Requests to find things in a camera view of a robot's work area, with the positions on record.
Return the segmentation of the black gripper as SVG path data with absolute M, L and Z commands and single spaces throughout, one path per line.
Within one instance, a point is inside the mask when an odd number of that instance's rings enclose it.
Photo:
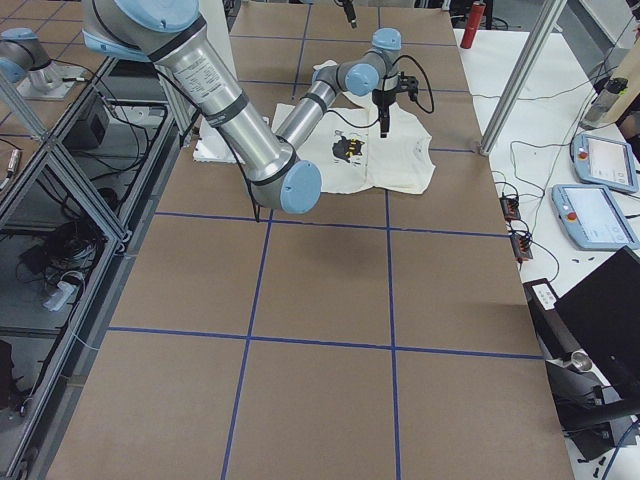
M 352 0 L 342 0 L 342 9 L 347 21 L 352 28 L 357 27 L 357 17 Z M 390 106 L 396 102 L 396 90 L 374 89 L 372 101 L 378 109 L 380 137 L 386 138 L 390 128 Z

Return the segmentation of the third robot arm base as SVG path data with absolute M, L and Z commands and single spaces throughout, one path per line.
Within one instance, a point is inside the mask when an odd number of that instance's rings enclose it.
M 85 72 L 53 60 L 29 28 L 1 33 L 1 73 L 25 99 L 62 100 L 85 79 Z

